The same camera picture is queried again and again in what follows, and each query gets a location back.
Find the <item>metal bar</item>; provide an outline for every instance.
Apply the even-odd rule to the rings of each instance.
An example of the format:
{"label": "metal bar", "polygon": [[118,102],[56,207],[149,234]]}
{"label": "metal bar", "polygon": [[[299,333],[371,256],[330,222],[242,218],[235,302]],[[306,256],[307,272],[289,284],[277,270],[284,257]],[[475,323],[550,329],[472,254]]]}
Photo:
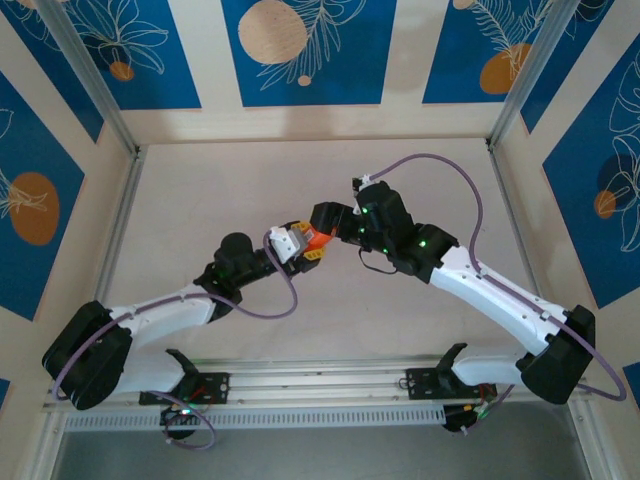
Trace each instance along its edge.
{"label": "metal bar", "polygon": [[142,174],[142,167],[144,166],[146,155],[147,149],[144,147],[136,158],[134,158],[134,161],[131,164],[124,190],[120,198],[120,204],[118,205],[118,213],[116,214],[113,227],[109,234],[107,251],[105,252],[105,256],[102,260],[100,276],[98,277],[94,294],[94,298],[103,303],[106,301],[107,295],[109,294],[111,279],[113,278],[113,273],[115,272],[116,265],[118,263],[118,256],[120,255],[120,249],[127,229],[127,223],[129,222],[129,215],[131,214],[133,201],[135,200],[136,190],[140,183],[140,176]]}
{"label": "metal bar", "polygon": [[520,252],[520,258],[522,259],[522,264],[524,265],[525,272],[527,274],[527,278],[533,287],[532,290],[534,294],[544,296],[540,292],[540,285],[536,276],[533,273],[533,266],[531,264],[531,259],[527,254],[527,249],[525,248],[524,239],[522,237],[522,231],[516,220],[516,215],[513,210],[513,205],[511,204],[511,196],[509,195],[509,191],[507,189],[507,184],[504,181],[504,174],[502,169],[500,168],[500,164],[498,163],[498,159],[494,153],[494,149],[489,148],[489,158],[491,159],[491,166],[493,167],[493,172],[495,173],[496,179],[498,180],[498,187],[500,188],[500,193],[502,194],[502,200],[504,201],[504,206],[507,209],[507,216],[509,217],[509,223],[511,223],[511,229],[513,230],[514,237],[516,239],[516,245],[518,246],[518,251]]}
{"label": "metal bar", "polygon": [[571,417],[591,477],[602,480],[628,479],[611,436],[603,434],[606,429],[603,429],[601,415],[594,412],[595,408],[598,407],[593,401],[569,402]]}
{"label": "metal bar", "polygon": [[234,374],[258,373],[274,374],[278,372],[354,372],[381,371],[381,370],[406,370],[419,366],[436,366],[442,358],[440,355],[404,355],[404,356],[380,356],[376,358],[362,359],[323,359],[323,360],[215,360],[195,359],[191,360],[201,371],[224,371]]}
{"label": "metal bar", "polygon": [[581,0],[554,1],[549,15],[540,27],[540,32],[533,42],[533,47],[520,73],[513,82],[511,90],[504,101],[504,108],[500,112],[496,123],[489,134],[489,147],[493,149],[500,143],[509,130],[513,120],[520,113],[520,109],[538,81],[549,57],[562,38],[565,28],[573,17]]}
{"label": "metal bar", "polygon": [[122,146],[130,154],[136,154],[137,145],[133,135],[122,118],[118,104],[111,95],[107,84],[66,14],[64,4],[57,0],[34,0],[34,4],[40,18],[51,32],[60,51],[69,62],[102,118],[111,126]]}
{"label": "metal bar", "polygon": [[[368,360],[349,361],[310,361],[306,368],[298,362],[216,362],[215,367],[200,366],[202,372],[225,371],[231,373],[227,405],[214,405],[212,408],[289,408],[289,407],[345,407],[357,405],[412,405],[408,392],[399,385],[405,377],[407,368],[434,367],[437,361],[424,357],[405,357],[402,361],[391,359],[378,360],[377,365],[368,364]],[[588,395],[576,391],[572,399],[588,398]],[[420,404],[459,404],[476,402],[477,399],[425,400]],[[524,387],[516,388],[508,401],[540,401]],[[118,409],[145,410],[139,406],[137,394],[119,395],[103,402],[92,411],[113,411]],[[70,405],[59,406],[49,395],[45,409],[66,409]]]}
{"label": "metal bar", "polygon": [[[204,414],[217,430],[318,427],[379,427],[389,425],[442,425],[441,405],[352,406],[343,408],[278,408],[208,410]],[[155,411],[78,412],[69,415],[67,432],[157,431]],[[176,430],[202,430],[206,425],[188,422]]]}
{"label": "metal bar", "polygon": [[37,437],[27,445],[23,465],[14,477],[16,480],[49,480],[58,457],[62,436],[67,424],[67,414],[62,412],[40,413],[34,432]]}

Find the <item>ventilation grille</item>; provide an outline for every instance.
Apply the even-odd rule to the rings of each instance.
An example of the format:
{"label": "ventilation grille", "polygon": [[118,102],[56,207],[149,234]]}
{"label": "ventilation grille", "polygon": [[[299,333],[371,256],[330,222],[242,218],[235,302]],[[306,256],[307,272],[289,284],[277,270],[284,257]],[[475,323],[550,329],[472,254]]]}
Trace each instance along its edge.
{"label": "ventilation grille", "polygon": [[[384,425],[442,425],[444,409],[440,405],[357,408],[242,409],[208,412],[207,419],[220,430],[302,427],[364,427]],[[204,429],[197,419],[175,429]],[[73,413],[65,431],[140,431],[157,430],[159,412]]]}

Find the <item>orange object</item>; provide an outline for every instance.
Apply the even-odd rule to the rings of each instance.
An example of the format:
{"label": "orange object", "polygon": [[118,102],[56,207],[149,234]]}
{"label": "orange object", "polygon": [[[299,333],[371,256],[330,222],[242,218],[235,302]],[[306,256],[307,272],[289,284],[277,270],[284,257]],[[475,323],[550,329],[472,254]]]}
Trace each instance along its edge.
{"label": "orange object", "polygon": [[309,227],[309,229],[305,232],[307,234],[309,246],[305,250],[305,252],[309,252],[311,250],[317,250],[319,248],[324,247],[327,243],[333,240],[333,235],[327,235],[326,233],[320,233],[315,228]]}
{"label": "orange object", "polygon": [[320,233],[315,228],[311,226],[309,222],[298,222],[291,225],[291,228],[297,228],[304,233],[304,236],[307,239],[309,244],[305,249],[305,252],[311,252],[314,250],[319,250],[324,247],[327,243],[329,243],[333,236],[335,235],[335,230],[331,235],[327,235],[326,233]]}

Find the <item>beige circle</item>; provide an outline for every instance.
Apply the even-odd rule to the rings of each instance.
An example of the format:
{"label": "beige circle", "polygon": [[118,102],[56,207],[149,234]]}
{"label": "beige circle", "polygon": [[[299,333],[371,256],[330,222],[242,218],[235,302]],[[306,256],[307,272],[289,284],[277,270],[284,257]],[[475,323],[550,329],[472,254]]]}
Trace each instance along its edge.
{"label": "beige circle", "polygon": [[298,85],[301,87],[308,87],[311,85],[311,77],[309,75],[301,75],[298,78]]}
{"label": "beige circle", "polygon": [[242,48],[265,65],[297,57],[307,45],[307,29],[300,15],[280,0],[261,0],[240,19]]}
{"label": "beige circle", "polygon": [[[68,1],[69,0],[58,0],[58,3],[64,3]],[[20,5],[24,5],[25,7],[30,8],[31,10],[36,9],[36,5],[35,3],[33,3],[33,0],[16,0],[16,2],[18,2]]]}
{"label": "beige circle", "polygon": [[476,3],[476,0],[453,0],[453,8],[465,10]]}

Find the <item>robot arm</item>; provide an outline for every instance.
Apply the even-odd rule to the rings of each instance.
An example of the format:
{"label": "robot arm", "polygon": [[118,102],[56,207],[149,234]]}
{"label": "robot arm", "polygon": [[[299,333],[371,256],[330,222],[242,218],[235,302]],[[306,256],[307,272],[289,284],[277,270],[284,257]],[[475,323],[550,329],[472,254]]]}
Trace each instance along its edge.
{"label": "robot arm", "polygon": [[138,306],[107,310],[95,301],[86,304],[45,354],[45,369],[56,378],[87,338],[114,318],[132,313],[80,357],[62,389],[78,409],[91,408],[112,394],[132,391],[157,390],[184,398],[201,380],[195,367],[178,351],[152,354],[142,348],[177,330],[228,314],[231,305],[242,301],[240,291],[245,285],[276,272],[274,261],[288,278],[309,271],[320,262],[323,245],[337,237],[364,251],[380,252],[399,272],[456,295],[521,344],[490,352],[454,345],[438,367],[440,387],[455,390],[481,383],[524,384],[549,402],[567,401],[591,355],[548,318],[559,319],[594,345],[595,319],[588,310],[577,306],[567,312],[483,264],[478,263],[476,270],[474,259],[454,237],[434,225],[413,223],[400,195],[385,182],[354,179],[354,191],[355,208],[333,202],[318,204],[310,225],[291,223],[273,228],[262,249],[253,250],[244,234],[228,235],[214,262],[193,284],[146,303],[144,313],[139,313]]}
{"label": "robot arm", "polygon": [[[45,353],[43,366],[57,378],[91,335],[128,316],[91,345],[64,377],[62,390],[74,406],[85,410],[126,392],[157,390],[179,398],[190,395],[201,381],[191,362],[177,350],[154,353],[144,347],[227,315],[232,305],[242,302],[243,287],[277,271],[272,260],[289,279],[316,267],[324,250],[309,248],[304,236],[308,228],[309,224],[300,222],[274,227],[265,237],[265,246],[257,250],[247,235],[232,233],[222,240],[214,261],[202,275],[177,292],[141,305],[111,309],[98,301],[83,305]],[[278,317],[243,311],[261,318]]]}
{"label": "robot arm", "polygon": [[595,318],[577,306],[566,311],[513,284],[482,263],[434,225],[414,224],[400,195],[385,182],[354,179],[356,207],[316,205],[311,224],[321,233],[386,255],[398,272],[464,300],[511,333],[520,347],[479,349],[458,344],[450,350],[453,365],[441,368],[441,383],[525,385],[542,399],[565,403],[592,356],[549,321],[566,324],[595,346]]}

